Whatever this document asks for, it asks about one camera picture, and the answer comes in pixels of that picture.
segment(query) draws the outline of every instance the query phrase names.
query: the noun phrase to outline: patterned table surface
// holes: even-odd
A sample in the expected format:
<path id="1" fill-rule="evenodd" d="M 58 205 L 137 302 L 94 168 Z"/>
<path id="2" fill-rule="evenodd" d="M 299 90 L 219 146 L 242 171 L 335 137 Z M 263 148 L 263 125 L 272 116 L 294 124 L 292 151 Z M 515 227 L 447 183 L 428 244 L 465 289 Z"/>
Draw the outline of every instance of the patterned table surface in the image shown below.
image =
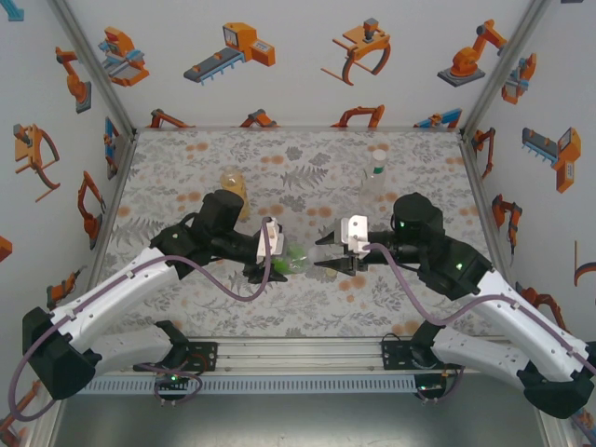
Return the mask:
<path id="1" fill-rule="evenodd" d="M 359 173 L 374 149 L 387 151 L 383 200 L 364 210 L 358 202 Z M 366 212 L 371 230 L 389 228 L 398 196 L 419 192 L 443 210 L 447 233 L 488 249 L 461 157 L 458 136 L 447 132 L 353 132 L 185 130 L 141 133 L 106 255 L 101 279 L 134 258 L 164 226 L 200 208 L 202 197 L 219 187 L 223 166 L 244 173 L 251 216 L 237 231 L 254 234 L 263 215 L 275 215 L 286 237 L 306 248 L 324 236 L 335 219 Z M 242 265 L 210 264 L 225 285 L 244 295 L 255 286 Z M 404 272 L 422 303 L 446 316 L 458 305 Z M 350 278 L 310 267 L 272 284 L 250 304 L 232 300 L 200 274 L 159 291 L 113 327 L 140 329 L 170 319 L 187 336 L 379 336 L 393 330 L 412 334 L 421 317 L 386 266 Z M 468 314 L 454 326 L 473 335 L 497 335 Z"/>

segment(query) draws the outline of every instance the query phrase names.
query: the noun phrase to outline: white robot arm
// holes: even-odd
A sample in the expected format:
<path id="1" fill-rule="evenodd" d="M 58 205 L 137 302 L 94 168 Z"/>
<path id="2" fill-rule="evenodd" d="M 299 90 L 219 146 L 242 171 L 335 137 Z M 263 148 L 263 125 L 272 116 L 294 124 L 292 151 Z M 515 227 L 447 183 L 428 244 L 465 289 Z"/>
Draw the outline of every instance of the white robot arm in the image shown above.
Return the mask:
<path id="1" fill-rule="evenodd" d="M 593 389 L 596 345 L 563 331 L 524 300 L 491 263 L 468 244 L 445 236 L 442 212 L 417 194 L 394 204 L 392 230 L 368 232 L 367 218 L 343 219 L 317 243 L 340 243 L 346 257 L 316 263 L 355 275 L 370 264 L 389 264 L 425 322 L 413 336 L 414 365 L 462 365 L 523 390 L 534 406 L 567 418 L 586 404 Z M 418 277 L 431 290 L 464 305 L 440 320 L 420 305 L 398 269 L 419 264 Z M 464 335 L 447 324 L 473 308 L 513 346 Z"/>
<path id="2" fill-rule="evenodd" d="M 266 280 L 287 280 L 264 262 L 266 246 L 271 255 L 283 252 L 277 220 L 268 220 L 254 236 L 242 235 L 234 231 L 242 205 L 242 199 L 228 191 L 205 195 L 199 213 L 163 229 L 149 248 L 99 286 L 50 314 L 37 307 L 25 315 L 23 353 L 52 331 L 29 358 L 52 398 L 69 398 L 93 377 L 130 365 L 158 363 L 175 369 L 185 362 L 188 340 L 169 321 L 138 332 L 104 334 L 133 306 L 194 269 L 218 259 L 243 263 L 249 283 L 261 284 L 246 301 L 258 296 Z"/>

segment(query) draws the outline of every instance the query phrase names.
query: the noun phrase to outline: plastic bottle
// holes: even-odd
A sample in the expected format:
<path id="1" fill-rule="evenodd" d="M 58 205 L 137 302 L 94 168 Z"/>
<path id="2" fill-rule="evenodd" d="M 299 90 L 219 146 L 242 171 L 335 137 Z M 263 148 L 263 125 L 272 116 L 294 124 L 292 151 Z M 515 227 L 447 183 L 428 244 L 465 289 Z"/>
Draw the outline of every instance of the plastic bottle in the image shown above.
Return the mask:
<path id="1" fill-rule="evenodd" d="M 246 183 L 244 182 L 244 176 L 240 169 L 233 166 L 226 166 L 223 168 L 222 176 L 220 177 L 220 184 L 222 188 L 231 191 L 234 194 L 239 195 L 244 200 L 244 206 L 238 216 L 238 219 L 244 221 L 251 215 L 251 205 L 249 204 L 249 198 L 246 194 Z"/>
<path id="2" fill-rule="evenodd" d="M 377 149 L 372 153 L 371 162 L 364 168 L 359 202 L 361 205 L 373 203 L 385 191 L 385 163 L 387 153 Z"/>

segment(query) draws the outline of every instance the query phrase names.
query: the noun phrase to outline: vent slot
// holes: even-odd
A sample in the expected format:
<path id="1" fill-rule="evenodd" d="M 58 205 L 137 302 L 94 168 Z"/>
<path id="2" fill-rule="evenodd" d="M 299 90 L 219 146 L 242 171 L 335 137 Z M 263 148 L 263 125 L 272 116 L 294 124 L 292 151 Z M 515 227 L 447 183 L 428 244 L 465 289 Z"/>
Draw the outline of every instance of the vent slot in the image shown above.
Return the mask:
<path id="1" fill-rule="evenodd" d="M 414 393 L 413 375 L 298 375 L 298 376 L 201 376 L 200 394 L 342 394 L 342 393 Z M 148 395 L 153 394 L 155 377 L 108 375 L 93 379 L 78 394 Z M 196 381 L 178 385 L 176 390 L 159 393 L 189 393 Z"/>

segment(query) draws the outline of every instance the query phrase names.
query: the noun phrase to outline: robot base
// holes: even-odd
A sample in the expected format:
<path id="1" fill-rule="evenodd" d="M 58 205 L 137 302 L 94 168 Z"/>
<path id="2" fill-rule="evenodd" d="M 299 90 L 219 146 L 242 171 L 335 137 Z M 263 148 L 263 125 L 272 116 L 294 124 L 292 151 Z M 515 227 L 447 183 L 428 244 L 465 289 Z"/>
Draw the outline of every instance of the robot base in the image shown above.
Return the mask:
<path id="1" fill-rule="evenodd" d="M 91 83 L 90 82 L 86 82 L 85 83 L 85 89 L 87 90 L 87 97 L 85 98 L 85 100 L 83 102 L 77 102 L 75 101 L 75 110 L 78 114 L 82 114 L 83 112 L 85 112 L 86 110 L 89 110 L 91 108 Z"/>
<path id="2" fill-rule="evenodd" d="M 476 70 L 476 73 L 471 74 L 470 76 L 465 76 L 465 77 L 453 76 L 451 74 L 451 67 L 446 68 L 442 72 L 437 73 L 437 76 L 439 78 L 441 78 L 443 81 L 445 81 L 450 86 L 454 86 L 454 87 L 463 86 L 464 84 L 468 84 L 472 81 L 475 81 L 476 79 L 480 79 L 481 77 L 484 77 L 485 75 L 486 75 L 486 73 L 484 71 L 482 71 L 480 68 L 478 70 Z"/>

